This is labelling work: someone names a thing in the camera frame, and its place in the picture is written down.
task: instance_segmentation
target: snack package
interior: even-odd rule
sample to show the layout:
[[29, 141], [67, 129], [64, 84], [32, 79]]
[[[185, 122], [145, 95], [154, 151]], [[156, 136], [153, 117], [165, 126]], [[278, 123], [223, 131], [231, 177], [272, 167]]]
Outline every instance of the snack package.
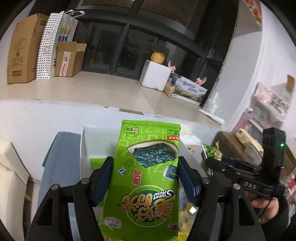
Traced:
[[123, 120], [99, 227], [118, 240], [176, 240], [180, 125]]
[[186, 241], [194, 220], [196, 218], [198, 207], [193, 206], [186, 196], [184, 188], [179, 187], [179, 232], [177, 241]]
[[203, 144], [202, 145], [202, 168], [210, 175], [213, 175], [212, 169], [209, 169], [205, 165], [205, 161], [208, 157], [213, 157], [219, 161], [222, 160], [223, 153], [219, 150], [219, 142], [215, 142], [212, 146]]

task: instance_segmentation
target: pink object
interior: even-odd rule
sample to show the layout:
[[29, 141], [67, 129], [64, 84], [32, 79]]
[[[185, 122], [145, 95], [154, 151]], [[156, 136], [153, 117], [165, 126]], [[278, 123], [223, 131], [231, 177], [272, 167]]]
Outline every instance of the pink object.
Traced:
[[274, 93], [265, 84], [258, 82], [254, 96], [262, 103], [269, 104]]
[[176, 66], [172, 66], [171, 65], [171, 61], [168, 62], [168, 67], [172, 70], [172, 73], [174, 74], [175, 73], [175, 70], [176, 70]]
[[202, 84], [204, 84], [206, 81], [207, 81], [207, 77], [204, 77], [203, 79], [201, 79], [201, 78], [197, 78], [197, 79], [195, 80], [195, 83], [198, 84], [198, 85], [202, 85]]
[[288, 181], [288, 188], [292, 189], [295, 185], [295, 180], [291, 178], [290, 181]]
[[252, 119], [252, 109], [251, 108], [247, 108], [245, 110], [245, 112], [242, 114], [242, 117], [239, 119], [238, 123], [236, 124], [236, 126], [234, 127], [233, 129], [233, 133], [236, 133], [236, 131], [239, 129], [239, 128], [242, 128], [244, 129], [246, 124], [248, 123], [248, 121], [250, 119]]

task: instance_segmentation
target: hand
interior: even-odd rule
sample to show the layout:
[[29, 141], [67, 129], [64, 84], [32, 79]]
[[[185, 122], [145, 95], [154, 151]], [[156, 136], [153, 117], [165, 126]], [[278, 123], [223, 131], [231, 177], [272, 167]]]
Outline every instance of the hand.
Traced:
[[260, 220], [261, 224], [267, 223], [269, 220], [274, 218], [279, 211], [278, 199], [273, 197], [270, 203], [269, 203], [269, 200], [270, 199], [257, 198], [251, 201], [251, 205], [254, 208], [265, 208], [268, 205], [268, 207], [264, 211], [264, 214]]

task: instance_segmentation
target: white bottle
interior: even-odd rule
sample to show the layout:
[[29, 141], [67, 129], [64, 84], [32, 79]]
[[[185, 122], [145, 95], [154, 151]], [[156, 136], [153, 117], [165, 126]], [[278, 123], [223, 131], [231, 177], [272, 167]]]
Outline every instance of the white bottle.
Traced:
[[208, 112], [210, 114], [214, 114], [216, 109], [217, 109], [217, 105], [215, 104], [216, 103], [216, 100], [218, 98], [218, 92], [215, 92], [215, 94], [213, 96], [211, 96], [210, 99], [208, 99], [204, 106], [202, 107], [202, 109], [205, 111], [205, 112]]

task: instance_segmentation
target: shopping bag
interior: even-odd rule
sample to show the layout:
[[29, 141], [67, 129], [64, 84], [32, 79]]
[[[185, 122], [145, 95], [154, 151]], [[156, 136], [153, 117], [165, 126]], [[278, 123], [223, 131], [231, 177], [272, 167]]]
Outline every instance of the shopping bag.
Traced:
[[50, 79], [54, 76], [57, 42], [72, 41], [74, 32], [78, 23], [76, 19], [85, 15], [84, 11], [62, 11], [60, 13], [51, 13], [46, 23], [37, 60], [37, 79]]

